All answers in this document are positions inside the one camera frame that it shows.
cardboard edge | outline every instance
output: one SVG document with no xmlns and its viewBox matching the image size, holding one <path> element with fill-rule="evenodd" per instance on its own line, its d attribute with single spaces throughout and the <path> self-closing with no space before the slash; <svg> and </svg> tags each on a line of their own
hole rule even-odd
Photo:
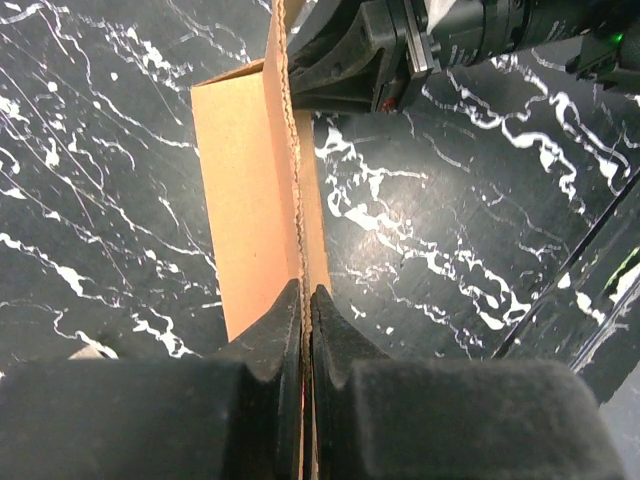
<svg viewBox="0 0 640 480">
<path fill-rule="evenodd" d="M 253 62 L 236 68 L 235 70 L 231 70 L 230 72 L 223 73 L 222 75 L 218 75 L 217 77 L 210 78 L 209 80 L 206 80 L 204 82 L 197 83 L 193 88 L 205 87 L 207 85 L 211 85 L 212 83 L 218 83 L 224 80 L 231 80 L 233 78 L 253 75 L 254 73 L 261 72 L 263 66 L 264 58 L 261 58 L 260 60 L 254 60 Z"/>
<path fill-rule="evenodd" d="M 285 0 L 272 2 L 273 13 L 267 39 L 267 50 L 263 69 L 265 100 L 269 111 L 269 124 L 272 134 L 274 155 L 285 163 L 291 184 L 287 202 L 292 202 L 295 226 L 296 254 L 298 257 L 298 277 L 301 279 L 300 303 L 303 307 L 303 358 L 308 357 L 308 338 L 310 337 L 309 278 L 306 267 L 304 245 L 304 210 L 300 194 L 300 146 L 291 108 L 289 92 L 286 11 Z"/>
<path fill-rule="evenodd" d="M 304 211 L 305 255 L 310 294 L 319 285 L 332 292 L 329 274 L 329 256 L 324 232 L 324 212 L 318 182 L 318 166 L 313 138 L 311 113 L 294 111 L 296 131 L 300 145 L 300 192 Z"/>
</svg>

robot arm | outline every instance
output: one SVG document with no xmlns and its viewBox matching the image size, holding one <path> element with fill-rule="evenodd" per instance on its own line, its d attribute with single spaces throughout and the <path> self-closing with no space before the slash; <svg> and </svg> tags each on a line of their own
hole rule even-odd
<svg viewBox="0 0 640 480">
<path fill-rule="evenodd" d="M 637 0 L 457 0 L 441 19 L 433 3 L 319 0 L 288 48 L 294 107 L 402 110 L 430 75 L 574 37 L 568 73 L 640 94 Z"/>
</svg>

corrugated cardboard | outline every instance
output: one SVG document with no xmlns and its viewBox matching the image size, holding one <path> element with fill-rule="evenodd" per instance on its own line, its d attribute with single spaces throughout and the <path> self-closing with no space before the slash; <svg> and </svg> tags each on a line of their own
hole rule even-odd
<svg viewBox="0 0 640 480">
<path fill-rule="evenodd" d="M 264 61 L 192 90 L 227 334 L 260 318 L 292 278 L 330 287 L 311 118 L 293 112 L 286 28 L 303 0 L 274 0 Z"/>
</svg>

black table surface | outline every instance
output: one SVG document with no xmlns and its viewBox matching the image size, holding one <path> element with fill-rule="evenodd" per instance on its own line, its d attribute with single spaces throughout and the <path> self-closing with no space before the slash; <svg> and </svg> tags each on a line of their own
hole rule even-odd
<svg viewBox="0 0 640 480">
<path fill-rule="evenodd" d="M 226 343 L 189 92 L 260 58 L 269 15 L 0 3 L 0 371 Z M 491 357 L 637 174 L 640 99 L 566 75 L 578 50 L 434 76 L 403 114 L 315 117 L 335 301 L 392 355 Z"/>
</svg>

black marble surface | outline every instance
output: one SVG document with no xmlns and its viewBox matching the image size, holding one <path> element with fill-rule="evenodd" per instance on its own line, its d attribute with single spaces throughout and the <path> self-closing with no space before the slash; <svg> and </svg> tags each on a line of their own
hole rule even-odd
<svg viewBox="0 0 640 480">
<path fill-rule="evenodd" d="M 226 342 L 189 88 L 260 58 L 269 9 L 0 3 L 0 371 Z M 636 175 L 640 99 L 576 83 L 575 53 L 455 69 L 402 115 L 316 118 L 335 300 L 393 355 L 491 357 Z"/>
</svg>

